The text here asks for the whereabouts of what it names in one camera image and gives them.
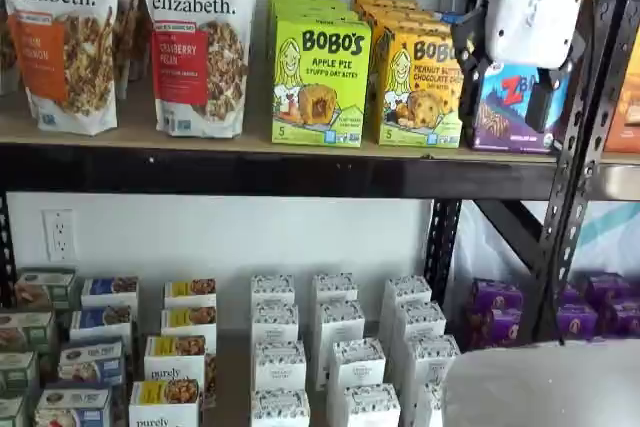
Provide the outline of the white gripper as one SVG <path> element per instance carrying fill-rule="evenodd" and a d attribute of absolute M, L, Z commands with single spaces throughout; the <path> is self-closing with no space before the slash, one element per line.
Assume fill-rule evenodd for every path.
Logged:
<path fill-rule="evenodd" d="M 491 62 L 537 67 L 525 121 L 544 131 L 556 91 L 583 55 L 583 37 L 573 36 L 581 0 L 478 2 L 451 25 L 463 74 L 459 115 L 476 115 Z"/>

